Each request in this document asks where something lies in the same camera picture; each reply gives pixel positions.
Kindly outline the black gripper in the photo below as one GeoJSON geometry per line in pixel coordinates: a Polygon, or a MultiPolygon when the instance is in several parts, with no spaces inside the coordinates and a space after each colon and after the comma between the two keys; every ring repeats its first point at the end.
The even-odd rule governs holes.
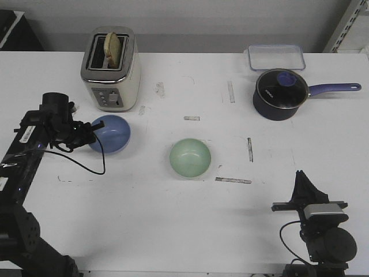
{"type": "Polygon", "coordinates": [[[291,199],[286,203],[273,203],[272,211],[296,211],[299,219],[280,228],[279,236],[288,251],[294,251],[283,239],[283,230],[292,224],[300,224],[300,237],[309,254],[347,254],[348,232],[339,225],[348,220],[344,209],[348,203],[330,201],[328,194],[321,192],[306,174],[296,172],[291,199]]]}
{"type": "Polygon", "coordinates": [[[47,92],[43,94],[39,111],[46,117],[44,126],[50,138],[50,147],[63,152],[96,142],[94,130],[104,127],[104,121],[96,124],[75,121],[72,113],[74,103],[65,94],[47,92]]]}

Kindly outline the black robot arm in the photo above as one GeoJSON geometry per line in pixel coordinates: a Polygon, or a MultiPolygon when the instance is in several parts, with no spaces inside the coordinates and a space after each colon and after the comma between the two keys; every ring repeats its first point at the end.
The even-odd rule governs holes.
{"type": "Polygon", "coordinates": [[[27,111],[1,160],[1,260],[21,269],[21,276],[82,276],[76,262],[62,255],[40,235],[40,224],[24,200],[47,148],[65,157],[96,142],[94,131],[104,122],[75,121],[74,103],[57,92],[43,94],[37,110],[27,111]]]}
{"type": "Polygon", "coordinates": [[[344,212],[348,203],[330,201],[318,190],[302,170],[295,175],[291,199],[286,203],[273,203],[272,211],[296,211],[298,220],[281,226],[279,238],[295,257],[285,265],[282,276],[345,276],[348,262],[357,254],[353,236],[339,227],[349,219],[344,212]],[[300,238],[306,244],[309,261],[287,247],[283,230],[292,224],[300,226],[300,238]]]}

